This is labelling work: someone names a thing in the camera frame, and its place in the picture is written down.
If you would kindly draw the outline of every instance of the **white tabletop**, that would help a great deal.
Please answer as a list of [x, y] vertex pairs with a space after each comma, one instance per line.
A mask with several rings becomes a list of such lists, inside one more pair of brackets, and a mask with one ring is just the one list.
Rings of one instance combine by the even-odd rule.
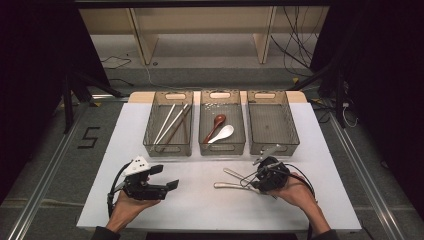
[[[359, 231], [361, 226], [309, 103], [290, 103], [300, 145], [291, 157], [277, 157], [298, 167], [312, 182], [316, 198], [331, 228]], [[215, 189], [215, 182], [238, 183], [224, 173], [230, 168], [242, 175], [256, 170], [257, 156], [249, 154], [246, 142], [242, 156], [200, 155], [198, 144], [199, 105], [194, 106], [192, 156], [150, 158], [143, 146], [151, 104], [126, 103], [106, 150], [97, 177], [77, 223], [81, 228], [105, 226], [108, 221], [106, 194], [119, 169], [138, 155], [150, 165], [163, 164], [162, 173], [150, 177], [151, 184], [164, 185], [179, 179], [159, 205], [141, 213], [127, 228], [160, 232], [297, 232], [306, 231], [303, 212], [281, 199], [251, 191]], [[245, 129], [246, 106], [243, 105]]]

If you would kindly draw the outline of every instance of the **ceramic spoon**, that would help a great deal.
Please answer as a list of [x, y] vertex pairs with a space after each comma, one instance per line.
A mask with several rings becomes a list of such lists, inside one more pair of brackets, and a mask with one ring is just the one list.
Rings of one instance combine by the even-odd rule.
[[216, 140], [227, 138], [227, 137], [231, 136], [231, 134], [233, 134], [233, 132], [234, 132], [234, 127], [231, 126], [231, 125], [227, 125], [227, 126], [225, 126], [221, 129], [221, 131], [218, 133], [218, 135], [216, 135], [214, 138], [209, 140], [208, 143], [213, 143]]

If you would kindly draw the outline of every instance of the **metal utensil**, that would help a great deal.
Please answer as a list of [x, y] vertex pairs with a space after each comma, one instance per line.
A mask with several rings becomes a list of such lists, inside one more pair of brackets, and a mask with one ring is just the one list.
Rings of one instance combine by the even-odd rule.
[[[237, 172], [234, 172], [233, 170], [231, 170], [229, 168], [224, 168], [223, 170], [224, 170], [225, 173], [228, 173], [231, 176], [240, 179], [242, 182], [245, 182], [247, 184], [251, 182], [250, 179], [244, 177], [243, 175], [241, 175], [241, 174], [239, 174]], [[248, 185], [242, 186], [240, 184], [234, 184], [234, 183], [216, 182], [216, 183], [214, 183], [213, 186], [214, 186], [214, 188], [244, 189], [244, 190], [253, 191], [253, 192], [257, 193], [257, 194], [268, 195], [268, 194], [266, 194], [264, 192], [259, 191], [259, 189], [253, 188], [253, 187], [248, 186]]]
[[213, 184], [214, 188], [236, 188], [236, 189], [244, 189], [244, 190], [250, 190], [257, 194], [263, 194], [258, 189], [250, 187], [250, 186], [241, 186], [240, 184], [234, 184], [234, 183], [225, 183], [225, 182], [216, 182]]

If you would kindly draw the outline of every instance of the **black sleeve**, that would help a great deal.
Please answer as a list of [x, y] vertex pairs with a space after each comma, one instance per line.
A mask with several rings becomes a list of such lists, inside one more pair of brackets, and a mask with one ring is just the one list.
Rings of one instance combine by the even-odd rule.
[[96, 231], [94, 232], [91, 240], [118, 240], [121, 235], [110, 231], [104, 227], [96, 227]]
[[320, 235], [312, 238], [312, 240], [339, 240], [339, 236], [335, 230], [329, 230], [325, 233], [321, 233]]

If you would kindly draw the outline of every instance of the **human hand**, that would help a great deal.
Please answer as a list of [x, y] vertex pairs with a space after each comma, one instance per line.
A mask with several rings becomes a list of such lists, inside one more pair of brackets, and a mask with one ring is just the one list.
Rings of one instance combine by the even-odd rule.
[[160, 203], [160, 200], [136, 200], [129, 198], [124, 191], [120, 191], [115, 209], [109, 219], [106, 228], [118, 233], [124, 229], [128, 223], [132, 222], [146, 208]]
[[[299, 176], [296, 172], [292, 172], [291, 174], [304, 179], [304, 177]], [[269, 191], [268, 194], [280, 197], [302, 210], [316, 204], [315, 198], [309, 188], [303, 182], [293, 177], [287, 178], [287, 183], [284, 187]]]
[[[299, 174], [292, 172], [291, 174], [304, 179]], [[300, 180], [294, 177], [288, 177], [284, 187], [269, 191], [268, 194], [280, 197], [286, 202], [299, 207], [305, 212], [315, 234], [321, 234], [330, 230], [330, 226], [318, 206], [315, 197], [309, 188]]]

